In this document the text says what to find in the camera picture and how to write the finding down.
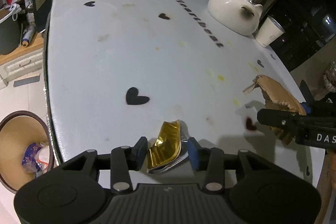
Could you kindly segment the gold foil wrapper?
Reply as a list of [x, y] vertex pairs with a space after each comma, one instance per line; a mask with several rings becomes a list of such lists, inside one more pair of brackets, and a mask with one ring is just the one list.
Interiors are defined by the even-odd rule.
[[163, 122], [155, 143], [147, 151], [147, 173], [162, 174], [185, 161], [189, 156], [187, 143], [180, 120]]

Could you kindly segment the blue floral tissue package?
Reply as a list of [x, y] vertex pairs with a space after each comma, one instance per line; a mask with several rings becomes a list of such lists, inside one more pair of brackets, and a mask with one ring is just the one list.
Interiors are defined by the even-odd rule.
[[39, 149], [39, 143], [31, 143], [22, 159], [21, 166], [25, 173], [36, 173], [37, 172], [37, 164], [35, 162], [35, 155]]

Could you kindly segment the clear plastic bag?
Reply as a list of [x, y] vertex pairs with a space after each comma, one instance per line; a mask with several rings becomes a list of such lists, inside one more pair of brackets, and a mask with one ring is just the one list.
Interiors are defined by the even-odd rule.
[[35, 162], [37, 164], [37, 175], [46, 173], [48, 168], [52, 167], [49, 145], [46, 143], [39, 144], [39, 149], [35, 155]]

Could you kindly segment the grey lined trash can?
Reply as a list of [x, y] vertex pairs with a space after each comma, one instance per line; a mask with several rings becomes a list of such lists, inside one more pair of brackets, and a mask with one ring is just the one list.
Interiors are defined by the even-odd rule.
[[21, 41], [21, 27], [17, 22], [21, 7], [17, 3], [9, 9], [1, 9], [0, 54], [7, 55], [14, 51]]

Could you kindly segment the white tumbler cup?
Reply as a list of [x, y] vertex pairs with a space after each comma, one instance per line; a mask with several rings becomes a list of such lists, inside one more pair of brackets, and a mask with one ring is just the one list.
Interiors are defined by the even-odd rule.
[[268, 16], [256, 34], [255, 39], [262, 47], [267, 47], [284, 33], [285, 30], [280, 23], [273, 17]]

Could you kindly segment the tan round waste bin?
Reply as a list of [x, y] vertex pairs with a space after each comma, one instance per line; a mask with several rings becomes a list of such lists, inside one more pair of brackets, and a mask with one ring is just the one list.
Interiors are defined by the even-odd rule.
[[19, 110], [1, 121], [1, 184], [11, 193], [36, 178], [38, 167], [31, 159], [39, 149], [49, 149], [45, 172], [54, 168], [55, 157], [46, 123], [36, 114]]

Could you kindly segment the white cat-shaped ceramic bowl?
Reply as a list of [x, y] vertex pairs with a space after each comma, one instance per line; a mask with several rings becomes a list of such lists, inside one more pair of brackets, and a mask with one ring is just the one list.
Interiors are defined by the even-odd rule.
[[250, 36], [258, 28], [263, 6], [253, 0], [209, 0], [207, 10], [226, 28]]

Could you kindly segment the low wooden drawer cabinet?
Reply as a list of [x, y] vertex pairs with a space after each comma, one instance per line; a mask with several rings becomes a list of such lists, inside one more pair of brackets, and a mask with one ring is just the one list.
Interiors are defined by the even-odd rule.
[[44, 40], [36, 33], [28, 47], [19, 46], [7, 55], [1, 55], [1, 89], [8, 83], [27, 73], [42, 68]]

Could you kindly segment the spray can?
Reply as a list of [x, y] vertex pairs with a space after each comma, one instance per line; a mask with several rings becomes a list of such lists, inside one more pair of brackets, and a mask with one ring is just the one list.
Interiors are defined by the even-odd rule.
[[34, 34], [35, 34], [35, 27], [33, 25], [29, 25], [23, 33], [21, 45], [23, 47], [28, 47], [30, 45], [31, 40], [34, 37]]

